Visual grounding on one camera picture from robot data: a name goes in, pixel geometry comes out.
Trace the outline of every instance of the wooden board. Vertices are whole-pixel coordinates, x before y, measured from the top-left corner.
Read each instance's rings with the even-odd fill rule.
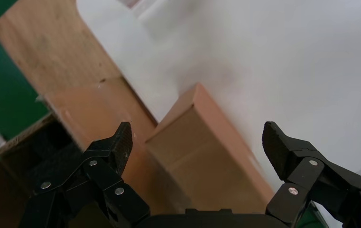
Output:
[[[40,95],[121,76],[75,0],[18,0],[0,17],[0,43]]]
[[[124,181],[150,206],[152,214],[184,212],[189,200],[150,153],[145,140],[156,122],[123,78],[45,95],[73,139],[83,149],[92,141],[111,137],[122,121],[130,122],[133,149]]]
[[[0,157],[7,155],[8,153],[14,152],[19,143],[25,141],[28,137],[32,136],[34,133],[38,132],[43,127],[55,120],[56,119],[53,117],[53,114],[49,113],[46,116],[42,117],[40,120],[36,121],[29,128],[25,129],[11,140],[8,140],[6,144],[0,147]]]

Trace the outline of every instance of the silver rivet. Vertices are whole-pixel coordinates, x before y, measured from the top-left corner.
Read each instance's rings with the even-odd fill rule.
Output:
[[[312,164],[312,165],[318,165],[318,163],[316,161],[313,161],[313,160],[310,160],[309,163]]]
[[[121,195],[121,194],[123,194],[124,193],[124,189],[123,188],[117,188],[116,190],[115,190],[115,194],[116,195]]]
[[[292,194],[292,195],[297,195],[299,192],[297,191],[297,189],[295,188],[289,188],[288,191]]]
[[[43,182],[42,184],[41,184],[41,188],[42,189],[47,189],[47,188],[49,188],[50,187],[50,182]]]
[[[98,162],[97,162],[97,161],[95,161],[95,160],[90,161],[90,165],[91,165],[91,166],[96,165],[96,163],[98,163]]]

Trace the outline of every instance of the black linkage arm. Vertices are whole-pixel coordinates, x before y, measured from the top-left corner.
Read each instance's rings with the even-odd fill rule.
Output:
[[[322,204],[345,228],[361,228],[361,176],[328,161],[311,143],[286,136],[267,122],[263,147],[285,181],[265,214],[230,209],[150,216],[148,205],[123,182],[132,148],[131,127],[122,122],[114,136],[93,142],[82,157],[34,189],[19,228],[64,228],[95,201],[119,228],[287,228],[295,227],[311,201]]]

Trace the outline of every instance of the cardboard box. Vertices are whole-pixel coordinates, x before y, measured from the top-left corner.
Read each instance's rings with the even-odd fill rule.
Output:
[[[251,150],[201,84],[178,99],[147,149],[198,210],[263,213],[274,195]]]

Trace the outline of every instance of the white surface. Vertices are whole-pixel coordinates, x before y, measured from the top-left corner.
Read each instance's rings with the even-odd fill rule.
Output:
[[[361,0],[157,0],[138,18],[113,0],[77,6],[158,121],[202,82],[274,189],[266,121],[361,170]]]

